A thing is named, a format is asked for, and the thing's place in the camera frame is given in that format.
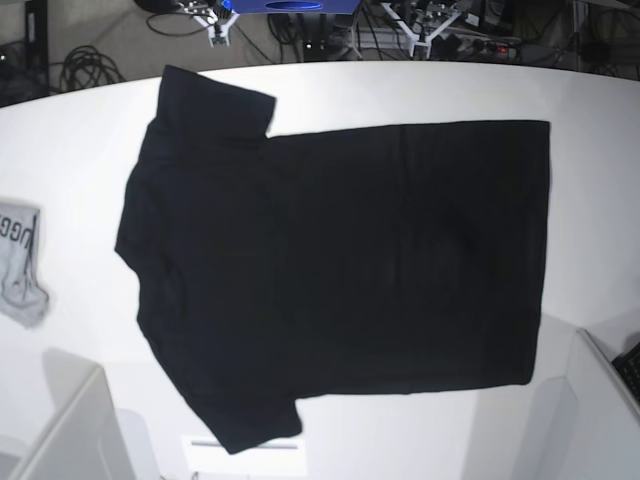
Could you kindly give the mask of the black keyboard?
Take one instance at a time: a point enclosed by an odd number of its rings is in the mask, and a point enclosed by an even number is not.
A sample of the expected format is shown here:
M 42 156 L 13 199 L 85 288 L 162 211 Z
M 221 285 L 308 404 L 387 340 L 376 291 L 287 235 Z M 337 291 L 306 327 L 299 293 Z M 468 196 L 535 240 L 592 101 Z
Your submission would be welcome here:
M 640 400 L 640 344 L 634 346 L 629 352 L 616 357 L 612 362 L 613 367 L 623 380 L 633 397 Z

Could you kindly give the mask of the left white partition panel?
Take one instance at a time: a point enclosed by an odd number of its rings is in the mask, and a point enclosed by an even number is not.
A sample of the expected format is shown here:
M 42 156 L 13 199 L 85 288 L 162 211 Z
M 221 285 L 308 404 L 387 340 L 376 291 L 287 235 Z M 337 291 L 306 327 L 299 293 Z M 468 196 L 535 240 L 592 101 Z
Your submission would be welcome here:
M 4 479 L 158 479 L 149 430 L 116 407 L 105 369 L 59 349 L 1 358 Z

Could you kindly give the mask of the white partition panel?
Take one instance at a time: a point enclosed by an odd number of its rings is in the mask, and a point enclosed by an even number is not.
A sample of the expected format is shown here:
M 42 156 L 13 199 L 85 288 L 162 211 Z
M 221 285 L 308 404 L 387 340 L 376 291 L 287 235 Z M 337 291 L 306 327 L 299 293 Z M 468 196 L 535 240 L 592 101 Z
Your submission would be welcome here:
M 591 335 L 536 389 L 514 479 L 637 479 L 639 405 Z
M 158 479 L 149 430 L 116 407 L 105 369 L 59 349 L 1 358 L 4 479 Z

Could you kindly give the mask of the blue box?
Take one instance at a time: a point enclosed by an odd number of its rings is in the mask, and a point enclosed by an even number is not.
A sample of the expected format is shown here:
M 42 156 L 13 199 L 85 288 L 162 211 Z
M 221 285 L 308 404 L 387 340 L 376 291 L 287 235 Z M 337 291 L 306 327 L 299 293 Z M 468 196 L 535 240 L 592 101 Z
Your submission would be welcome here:
M 239 14 L 352 14 L 360 0 L 231 0 Z

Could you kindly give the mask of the black T-shirt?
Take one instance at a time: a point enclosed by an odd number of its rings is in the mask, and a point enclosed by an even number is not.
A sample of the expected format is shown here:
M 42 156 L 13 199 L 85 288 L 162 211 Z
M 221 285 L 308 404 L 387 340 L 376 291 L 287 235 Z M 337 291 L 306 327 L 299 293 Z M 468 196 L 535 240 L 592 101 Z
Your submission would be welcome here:
M 529 383 L 550 124 L 268 137 L 275 106 L 166 67 L 115 245 L 143 335 L 223 448 L 300 434 L 299 399 Z

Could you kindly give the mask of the white power strip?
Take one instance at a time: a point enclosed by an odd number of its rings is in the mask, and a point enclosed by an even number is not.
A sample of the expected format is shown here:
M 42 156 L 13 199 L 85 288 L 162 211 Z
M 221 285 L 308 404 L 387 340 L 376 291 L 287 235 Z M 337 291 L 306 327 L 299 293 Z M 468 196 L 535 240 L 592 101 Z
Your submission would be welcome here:
M 344 43 L 358 53 L 373 51 L 393 59 L 414 60 L 411 57 L 412 45 L 408 44 L 404 34 L 389 27 L 357 26 L 346 34 Z M 432 41 L 429 60 L 509 62 L 516 59 L 521 45 L 521 40 L 515 37 L 495 37 L 454 28 L 445 30 Z

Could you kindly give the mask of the white slotted tray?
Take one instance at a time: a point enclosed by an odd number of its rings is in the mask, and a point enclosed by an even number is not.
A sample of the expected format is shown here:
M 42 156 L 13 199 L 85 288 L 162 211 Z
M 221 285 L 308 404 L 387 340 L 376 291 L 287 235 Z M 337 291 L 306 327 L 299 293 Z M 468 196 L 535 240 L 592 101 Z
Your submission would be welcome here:
M 307 475 L 303 438 L 276 439 L 230 454 L 215 437 L 183 436 L 182 448 L 191 471 L 242 476 Z

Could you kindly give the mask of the right white partition panel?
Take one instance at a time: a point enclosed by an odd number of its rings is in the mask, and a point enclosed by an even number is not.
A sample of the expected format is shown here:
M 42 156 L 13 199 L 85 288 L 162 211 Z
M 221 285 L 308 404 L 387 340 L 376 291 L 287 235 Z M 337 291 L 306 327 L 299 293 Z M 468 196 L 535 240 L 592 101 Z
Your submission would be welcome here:
M 514 479 L 637 479 L 639 405 L 591 335 L 536 389 Z

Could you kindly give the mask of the grey printed garment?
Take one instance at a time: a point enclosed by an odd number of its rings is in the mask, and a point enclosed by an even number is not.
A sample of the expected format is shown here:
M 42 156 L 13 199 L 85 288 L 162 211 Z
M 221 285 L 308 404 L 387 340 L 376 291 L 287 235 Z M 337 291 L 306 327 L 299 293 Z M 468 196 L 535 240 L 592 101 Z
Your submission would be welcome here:
M 24 328 L 44 318 L 49 295 L 37 282 L 40 210 L 1 203 L 1 313 Z

